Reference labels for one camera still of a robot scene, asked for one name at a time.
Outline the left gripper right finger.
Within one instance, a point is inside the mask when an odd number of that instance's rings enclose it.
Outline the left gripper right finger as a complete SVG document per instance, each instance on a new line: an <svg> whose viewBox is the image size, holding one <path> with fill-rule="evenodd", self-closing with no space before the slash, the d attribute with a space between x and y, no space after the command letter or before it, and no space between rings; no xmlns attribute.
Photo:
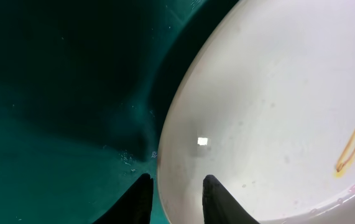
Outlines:
<svg viewBox="0 0 355 224"><path fill-rule="evenodd" d="M205 224L259 224L213 175L203 179L202 207Z"/></svg>

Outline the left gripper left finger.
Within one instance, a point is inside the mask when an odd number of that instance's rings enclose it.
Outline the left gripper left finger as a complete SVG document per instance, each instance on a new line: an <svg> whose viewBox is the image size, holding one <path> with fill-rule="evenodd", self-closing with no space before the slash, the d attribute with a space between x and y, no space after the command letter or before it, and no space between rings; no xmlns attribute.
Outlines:
<svg viewBox="0 0 355 224"><path fill-rule="evenodd" d="M153 178L142 174L93 224L149 224L153 194Z"/></svg>

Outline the white pink plate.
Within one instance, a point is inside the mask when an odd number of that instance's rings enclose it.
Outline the white pink plate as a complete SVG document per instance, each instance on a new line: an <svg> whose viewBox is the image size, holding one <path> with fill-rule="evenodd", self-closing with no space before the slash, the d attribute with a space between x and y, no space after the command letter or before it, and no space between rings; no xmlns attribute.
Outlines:
<svg viewBox="0 0 355 224"><path fill-rule="evenodd" d="M260 223L355 223L355 0L231 9L163 126L170 223L203 223L207 175Z"/></svg>

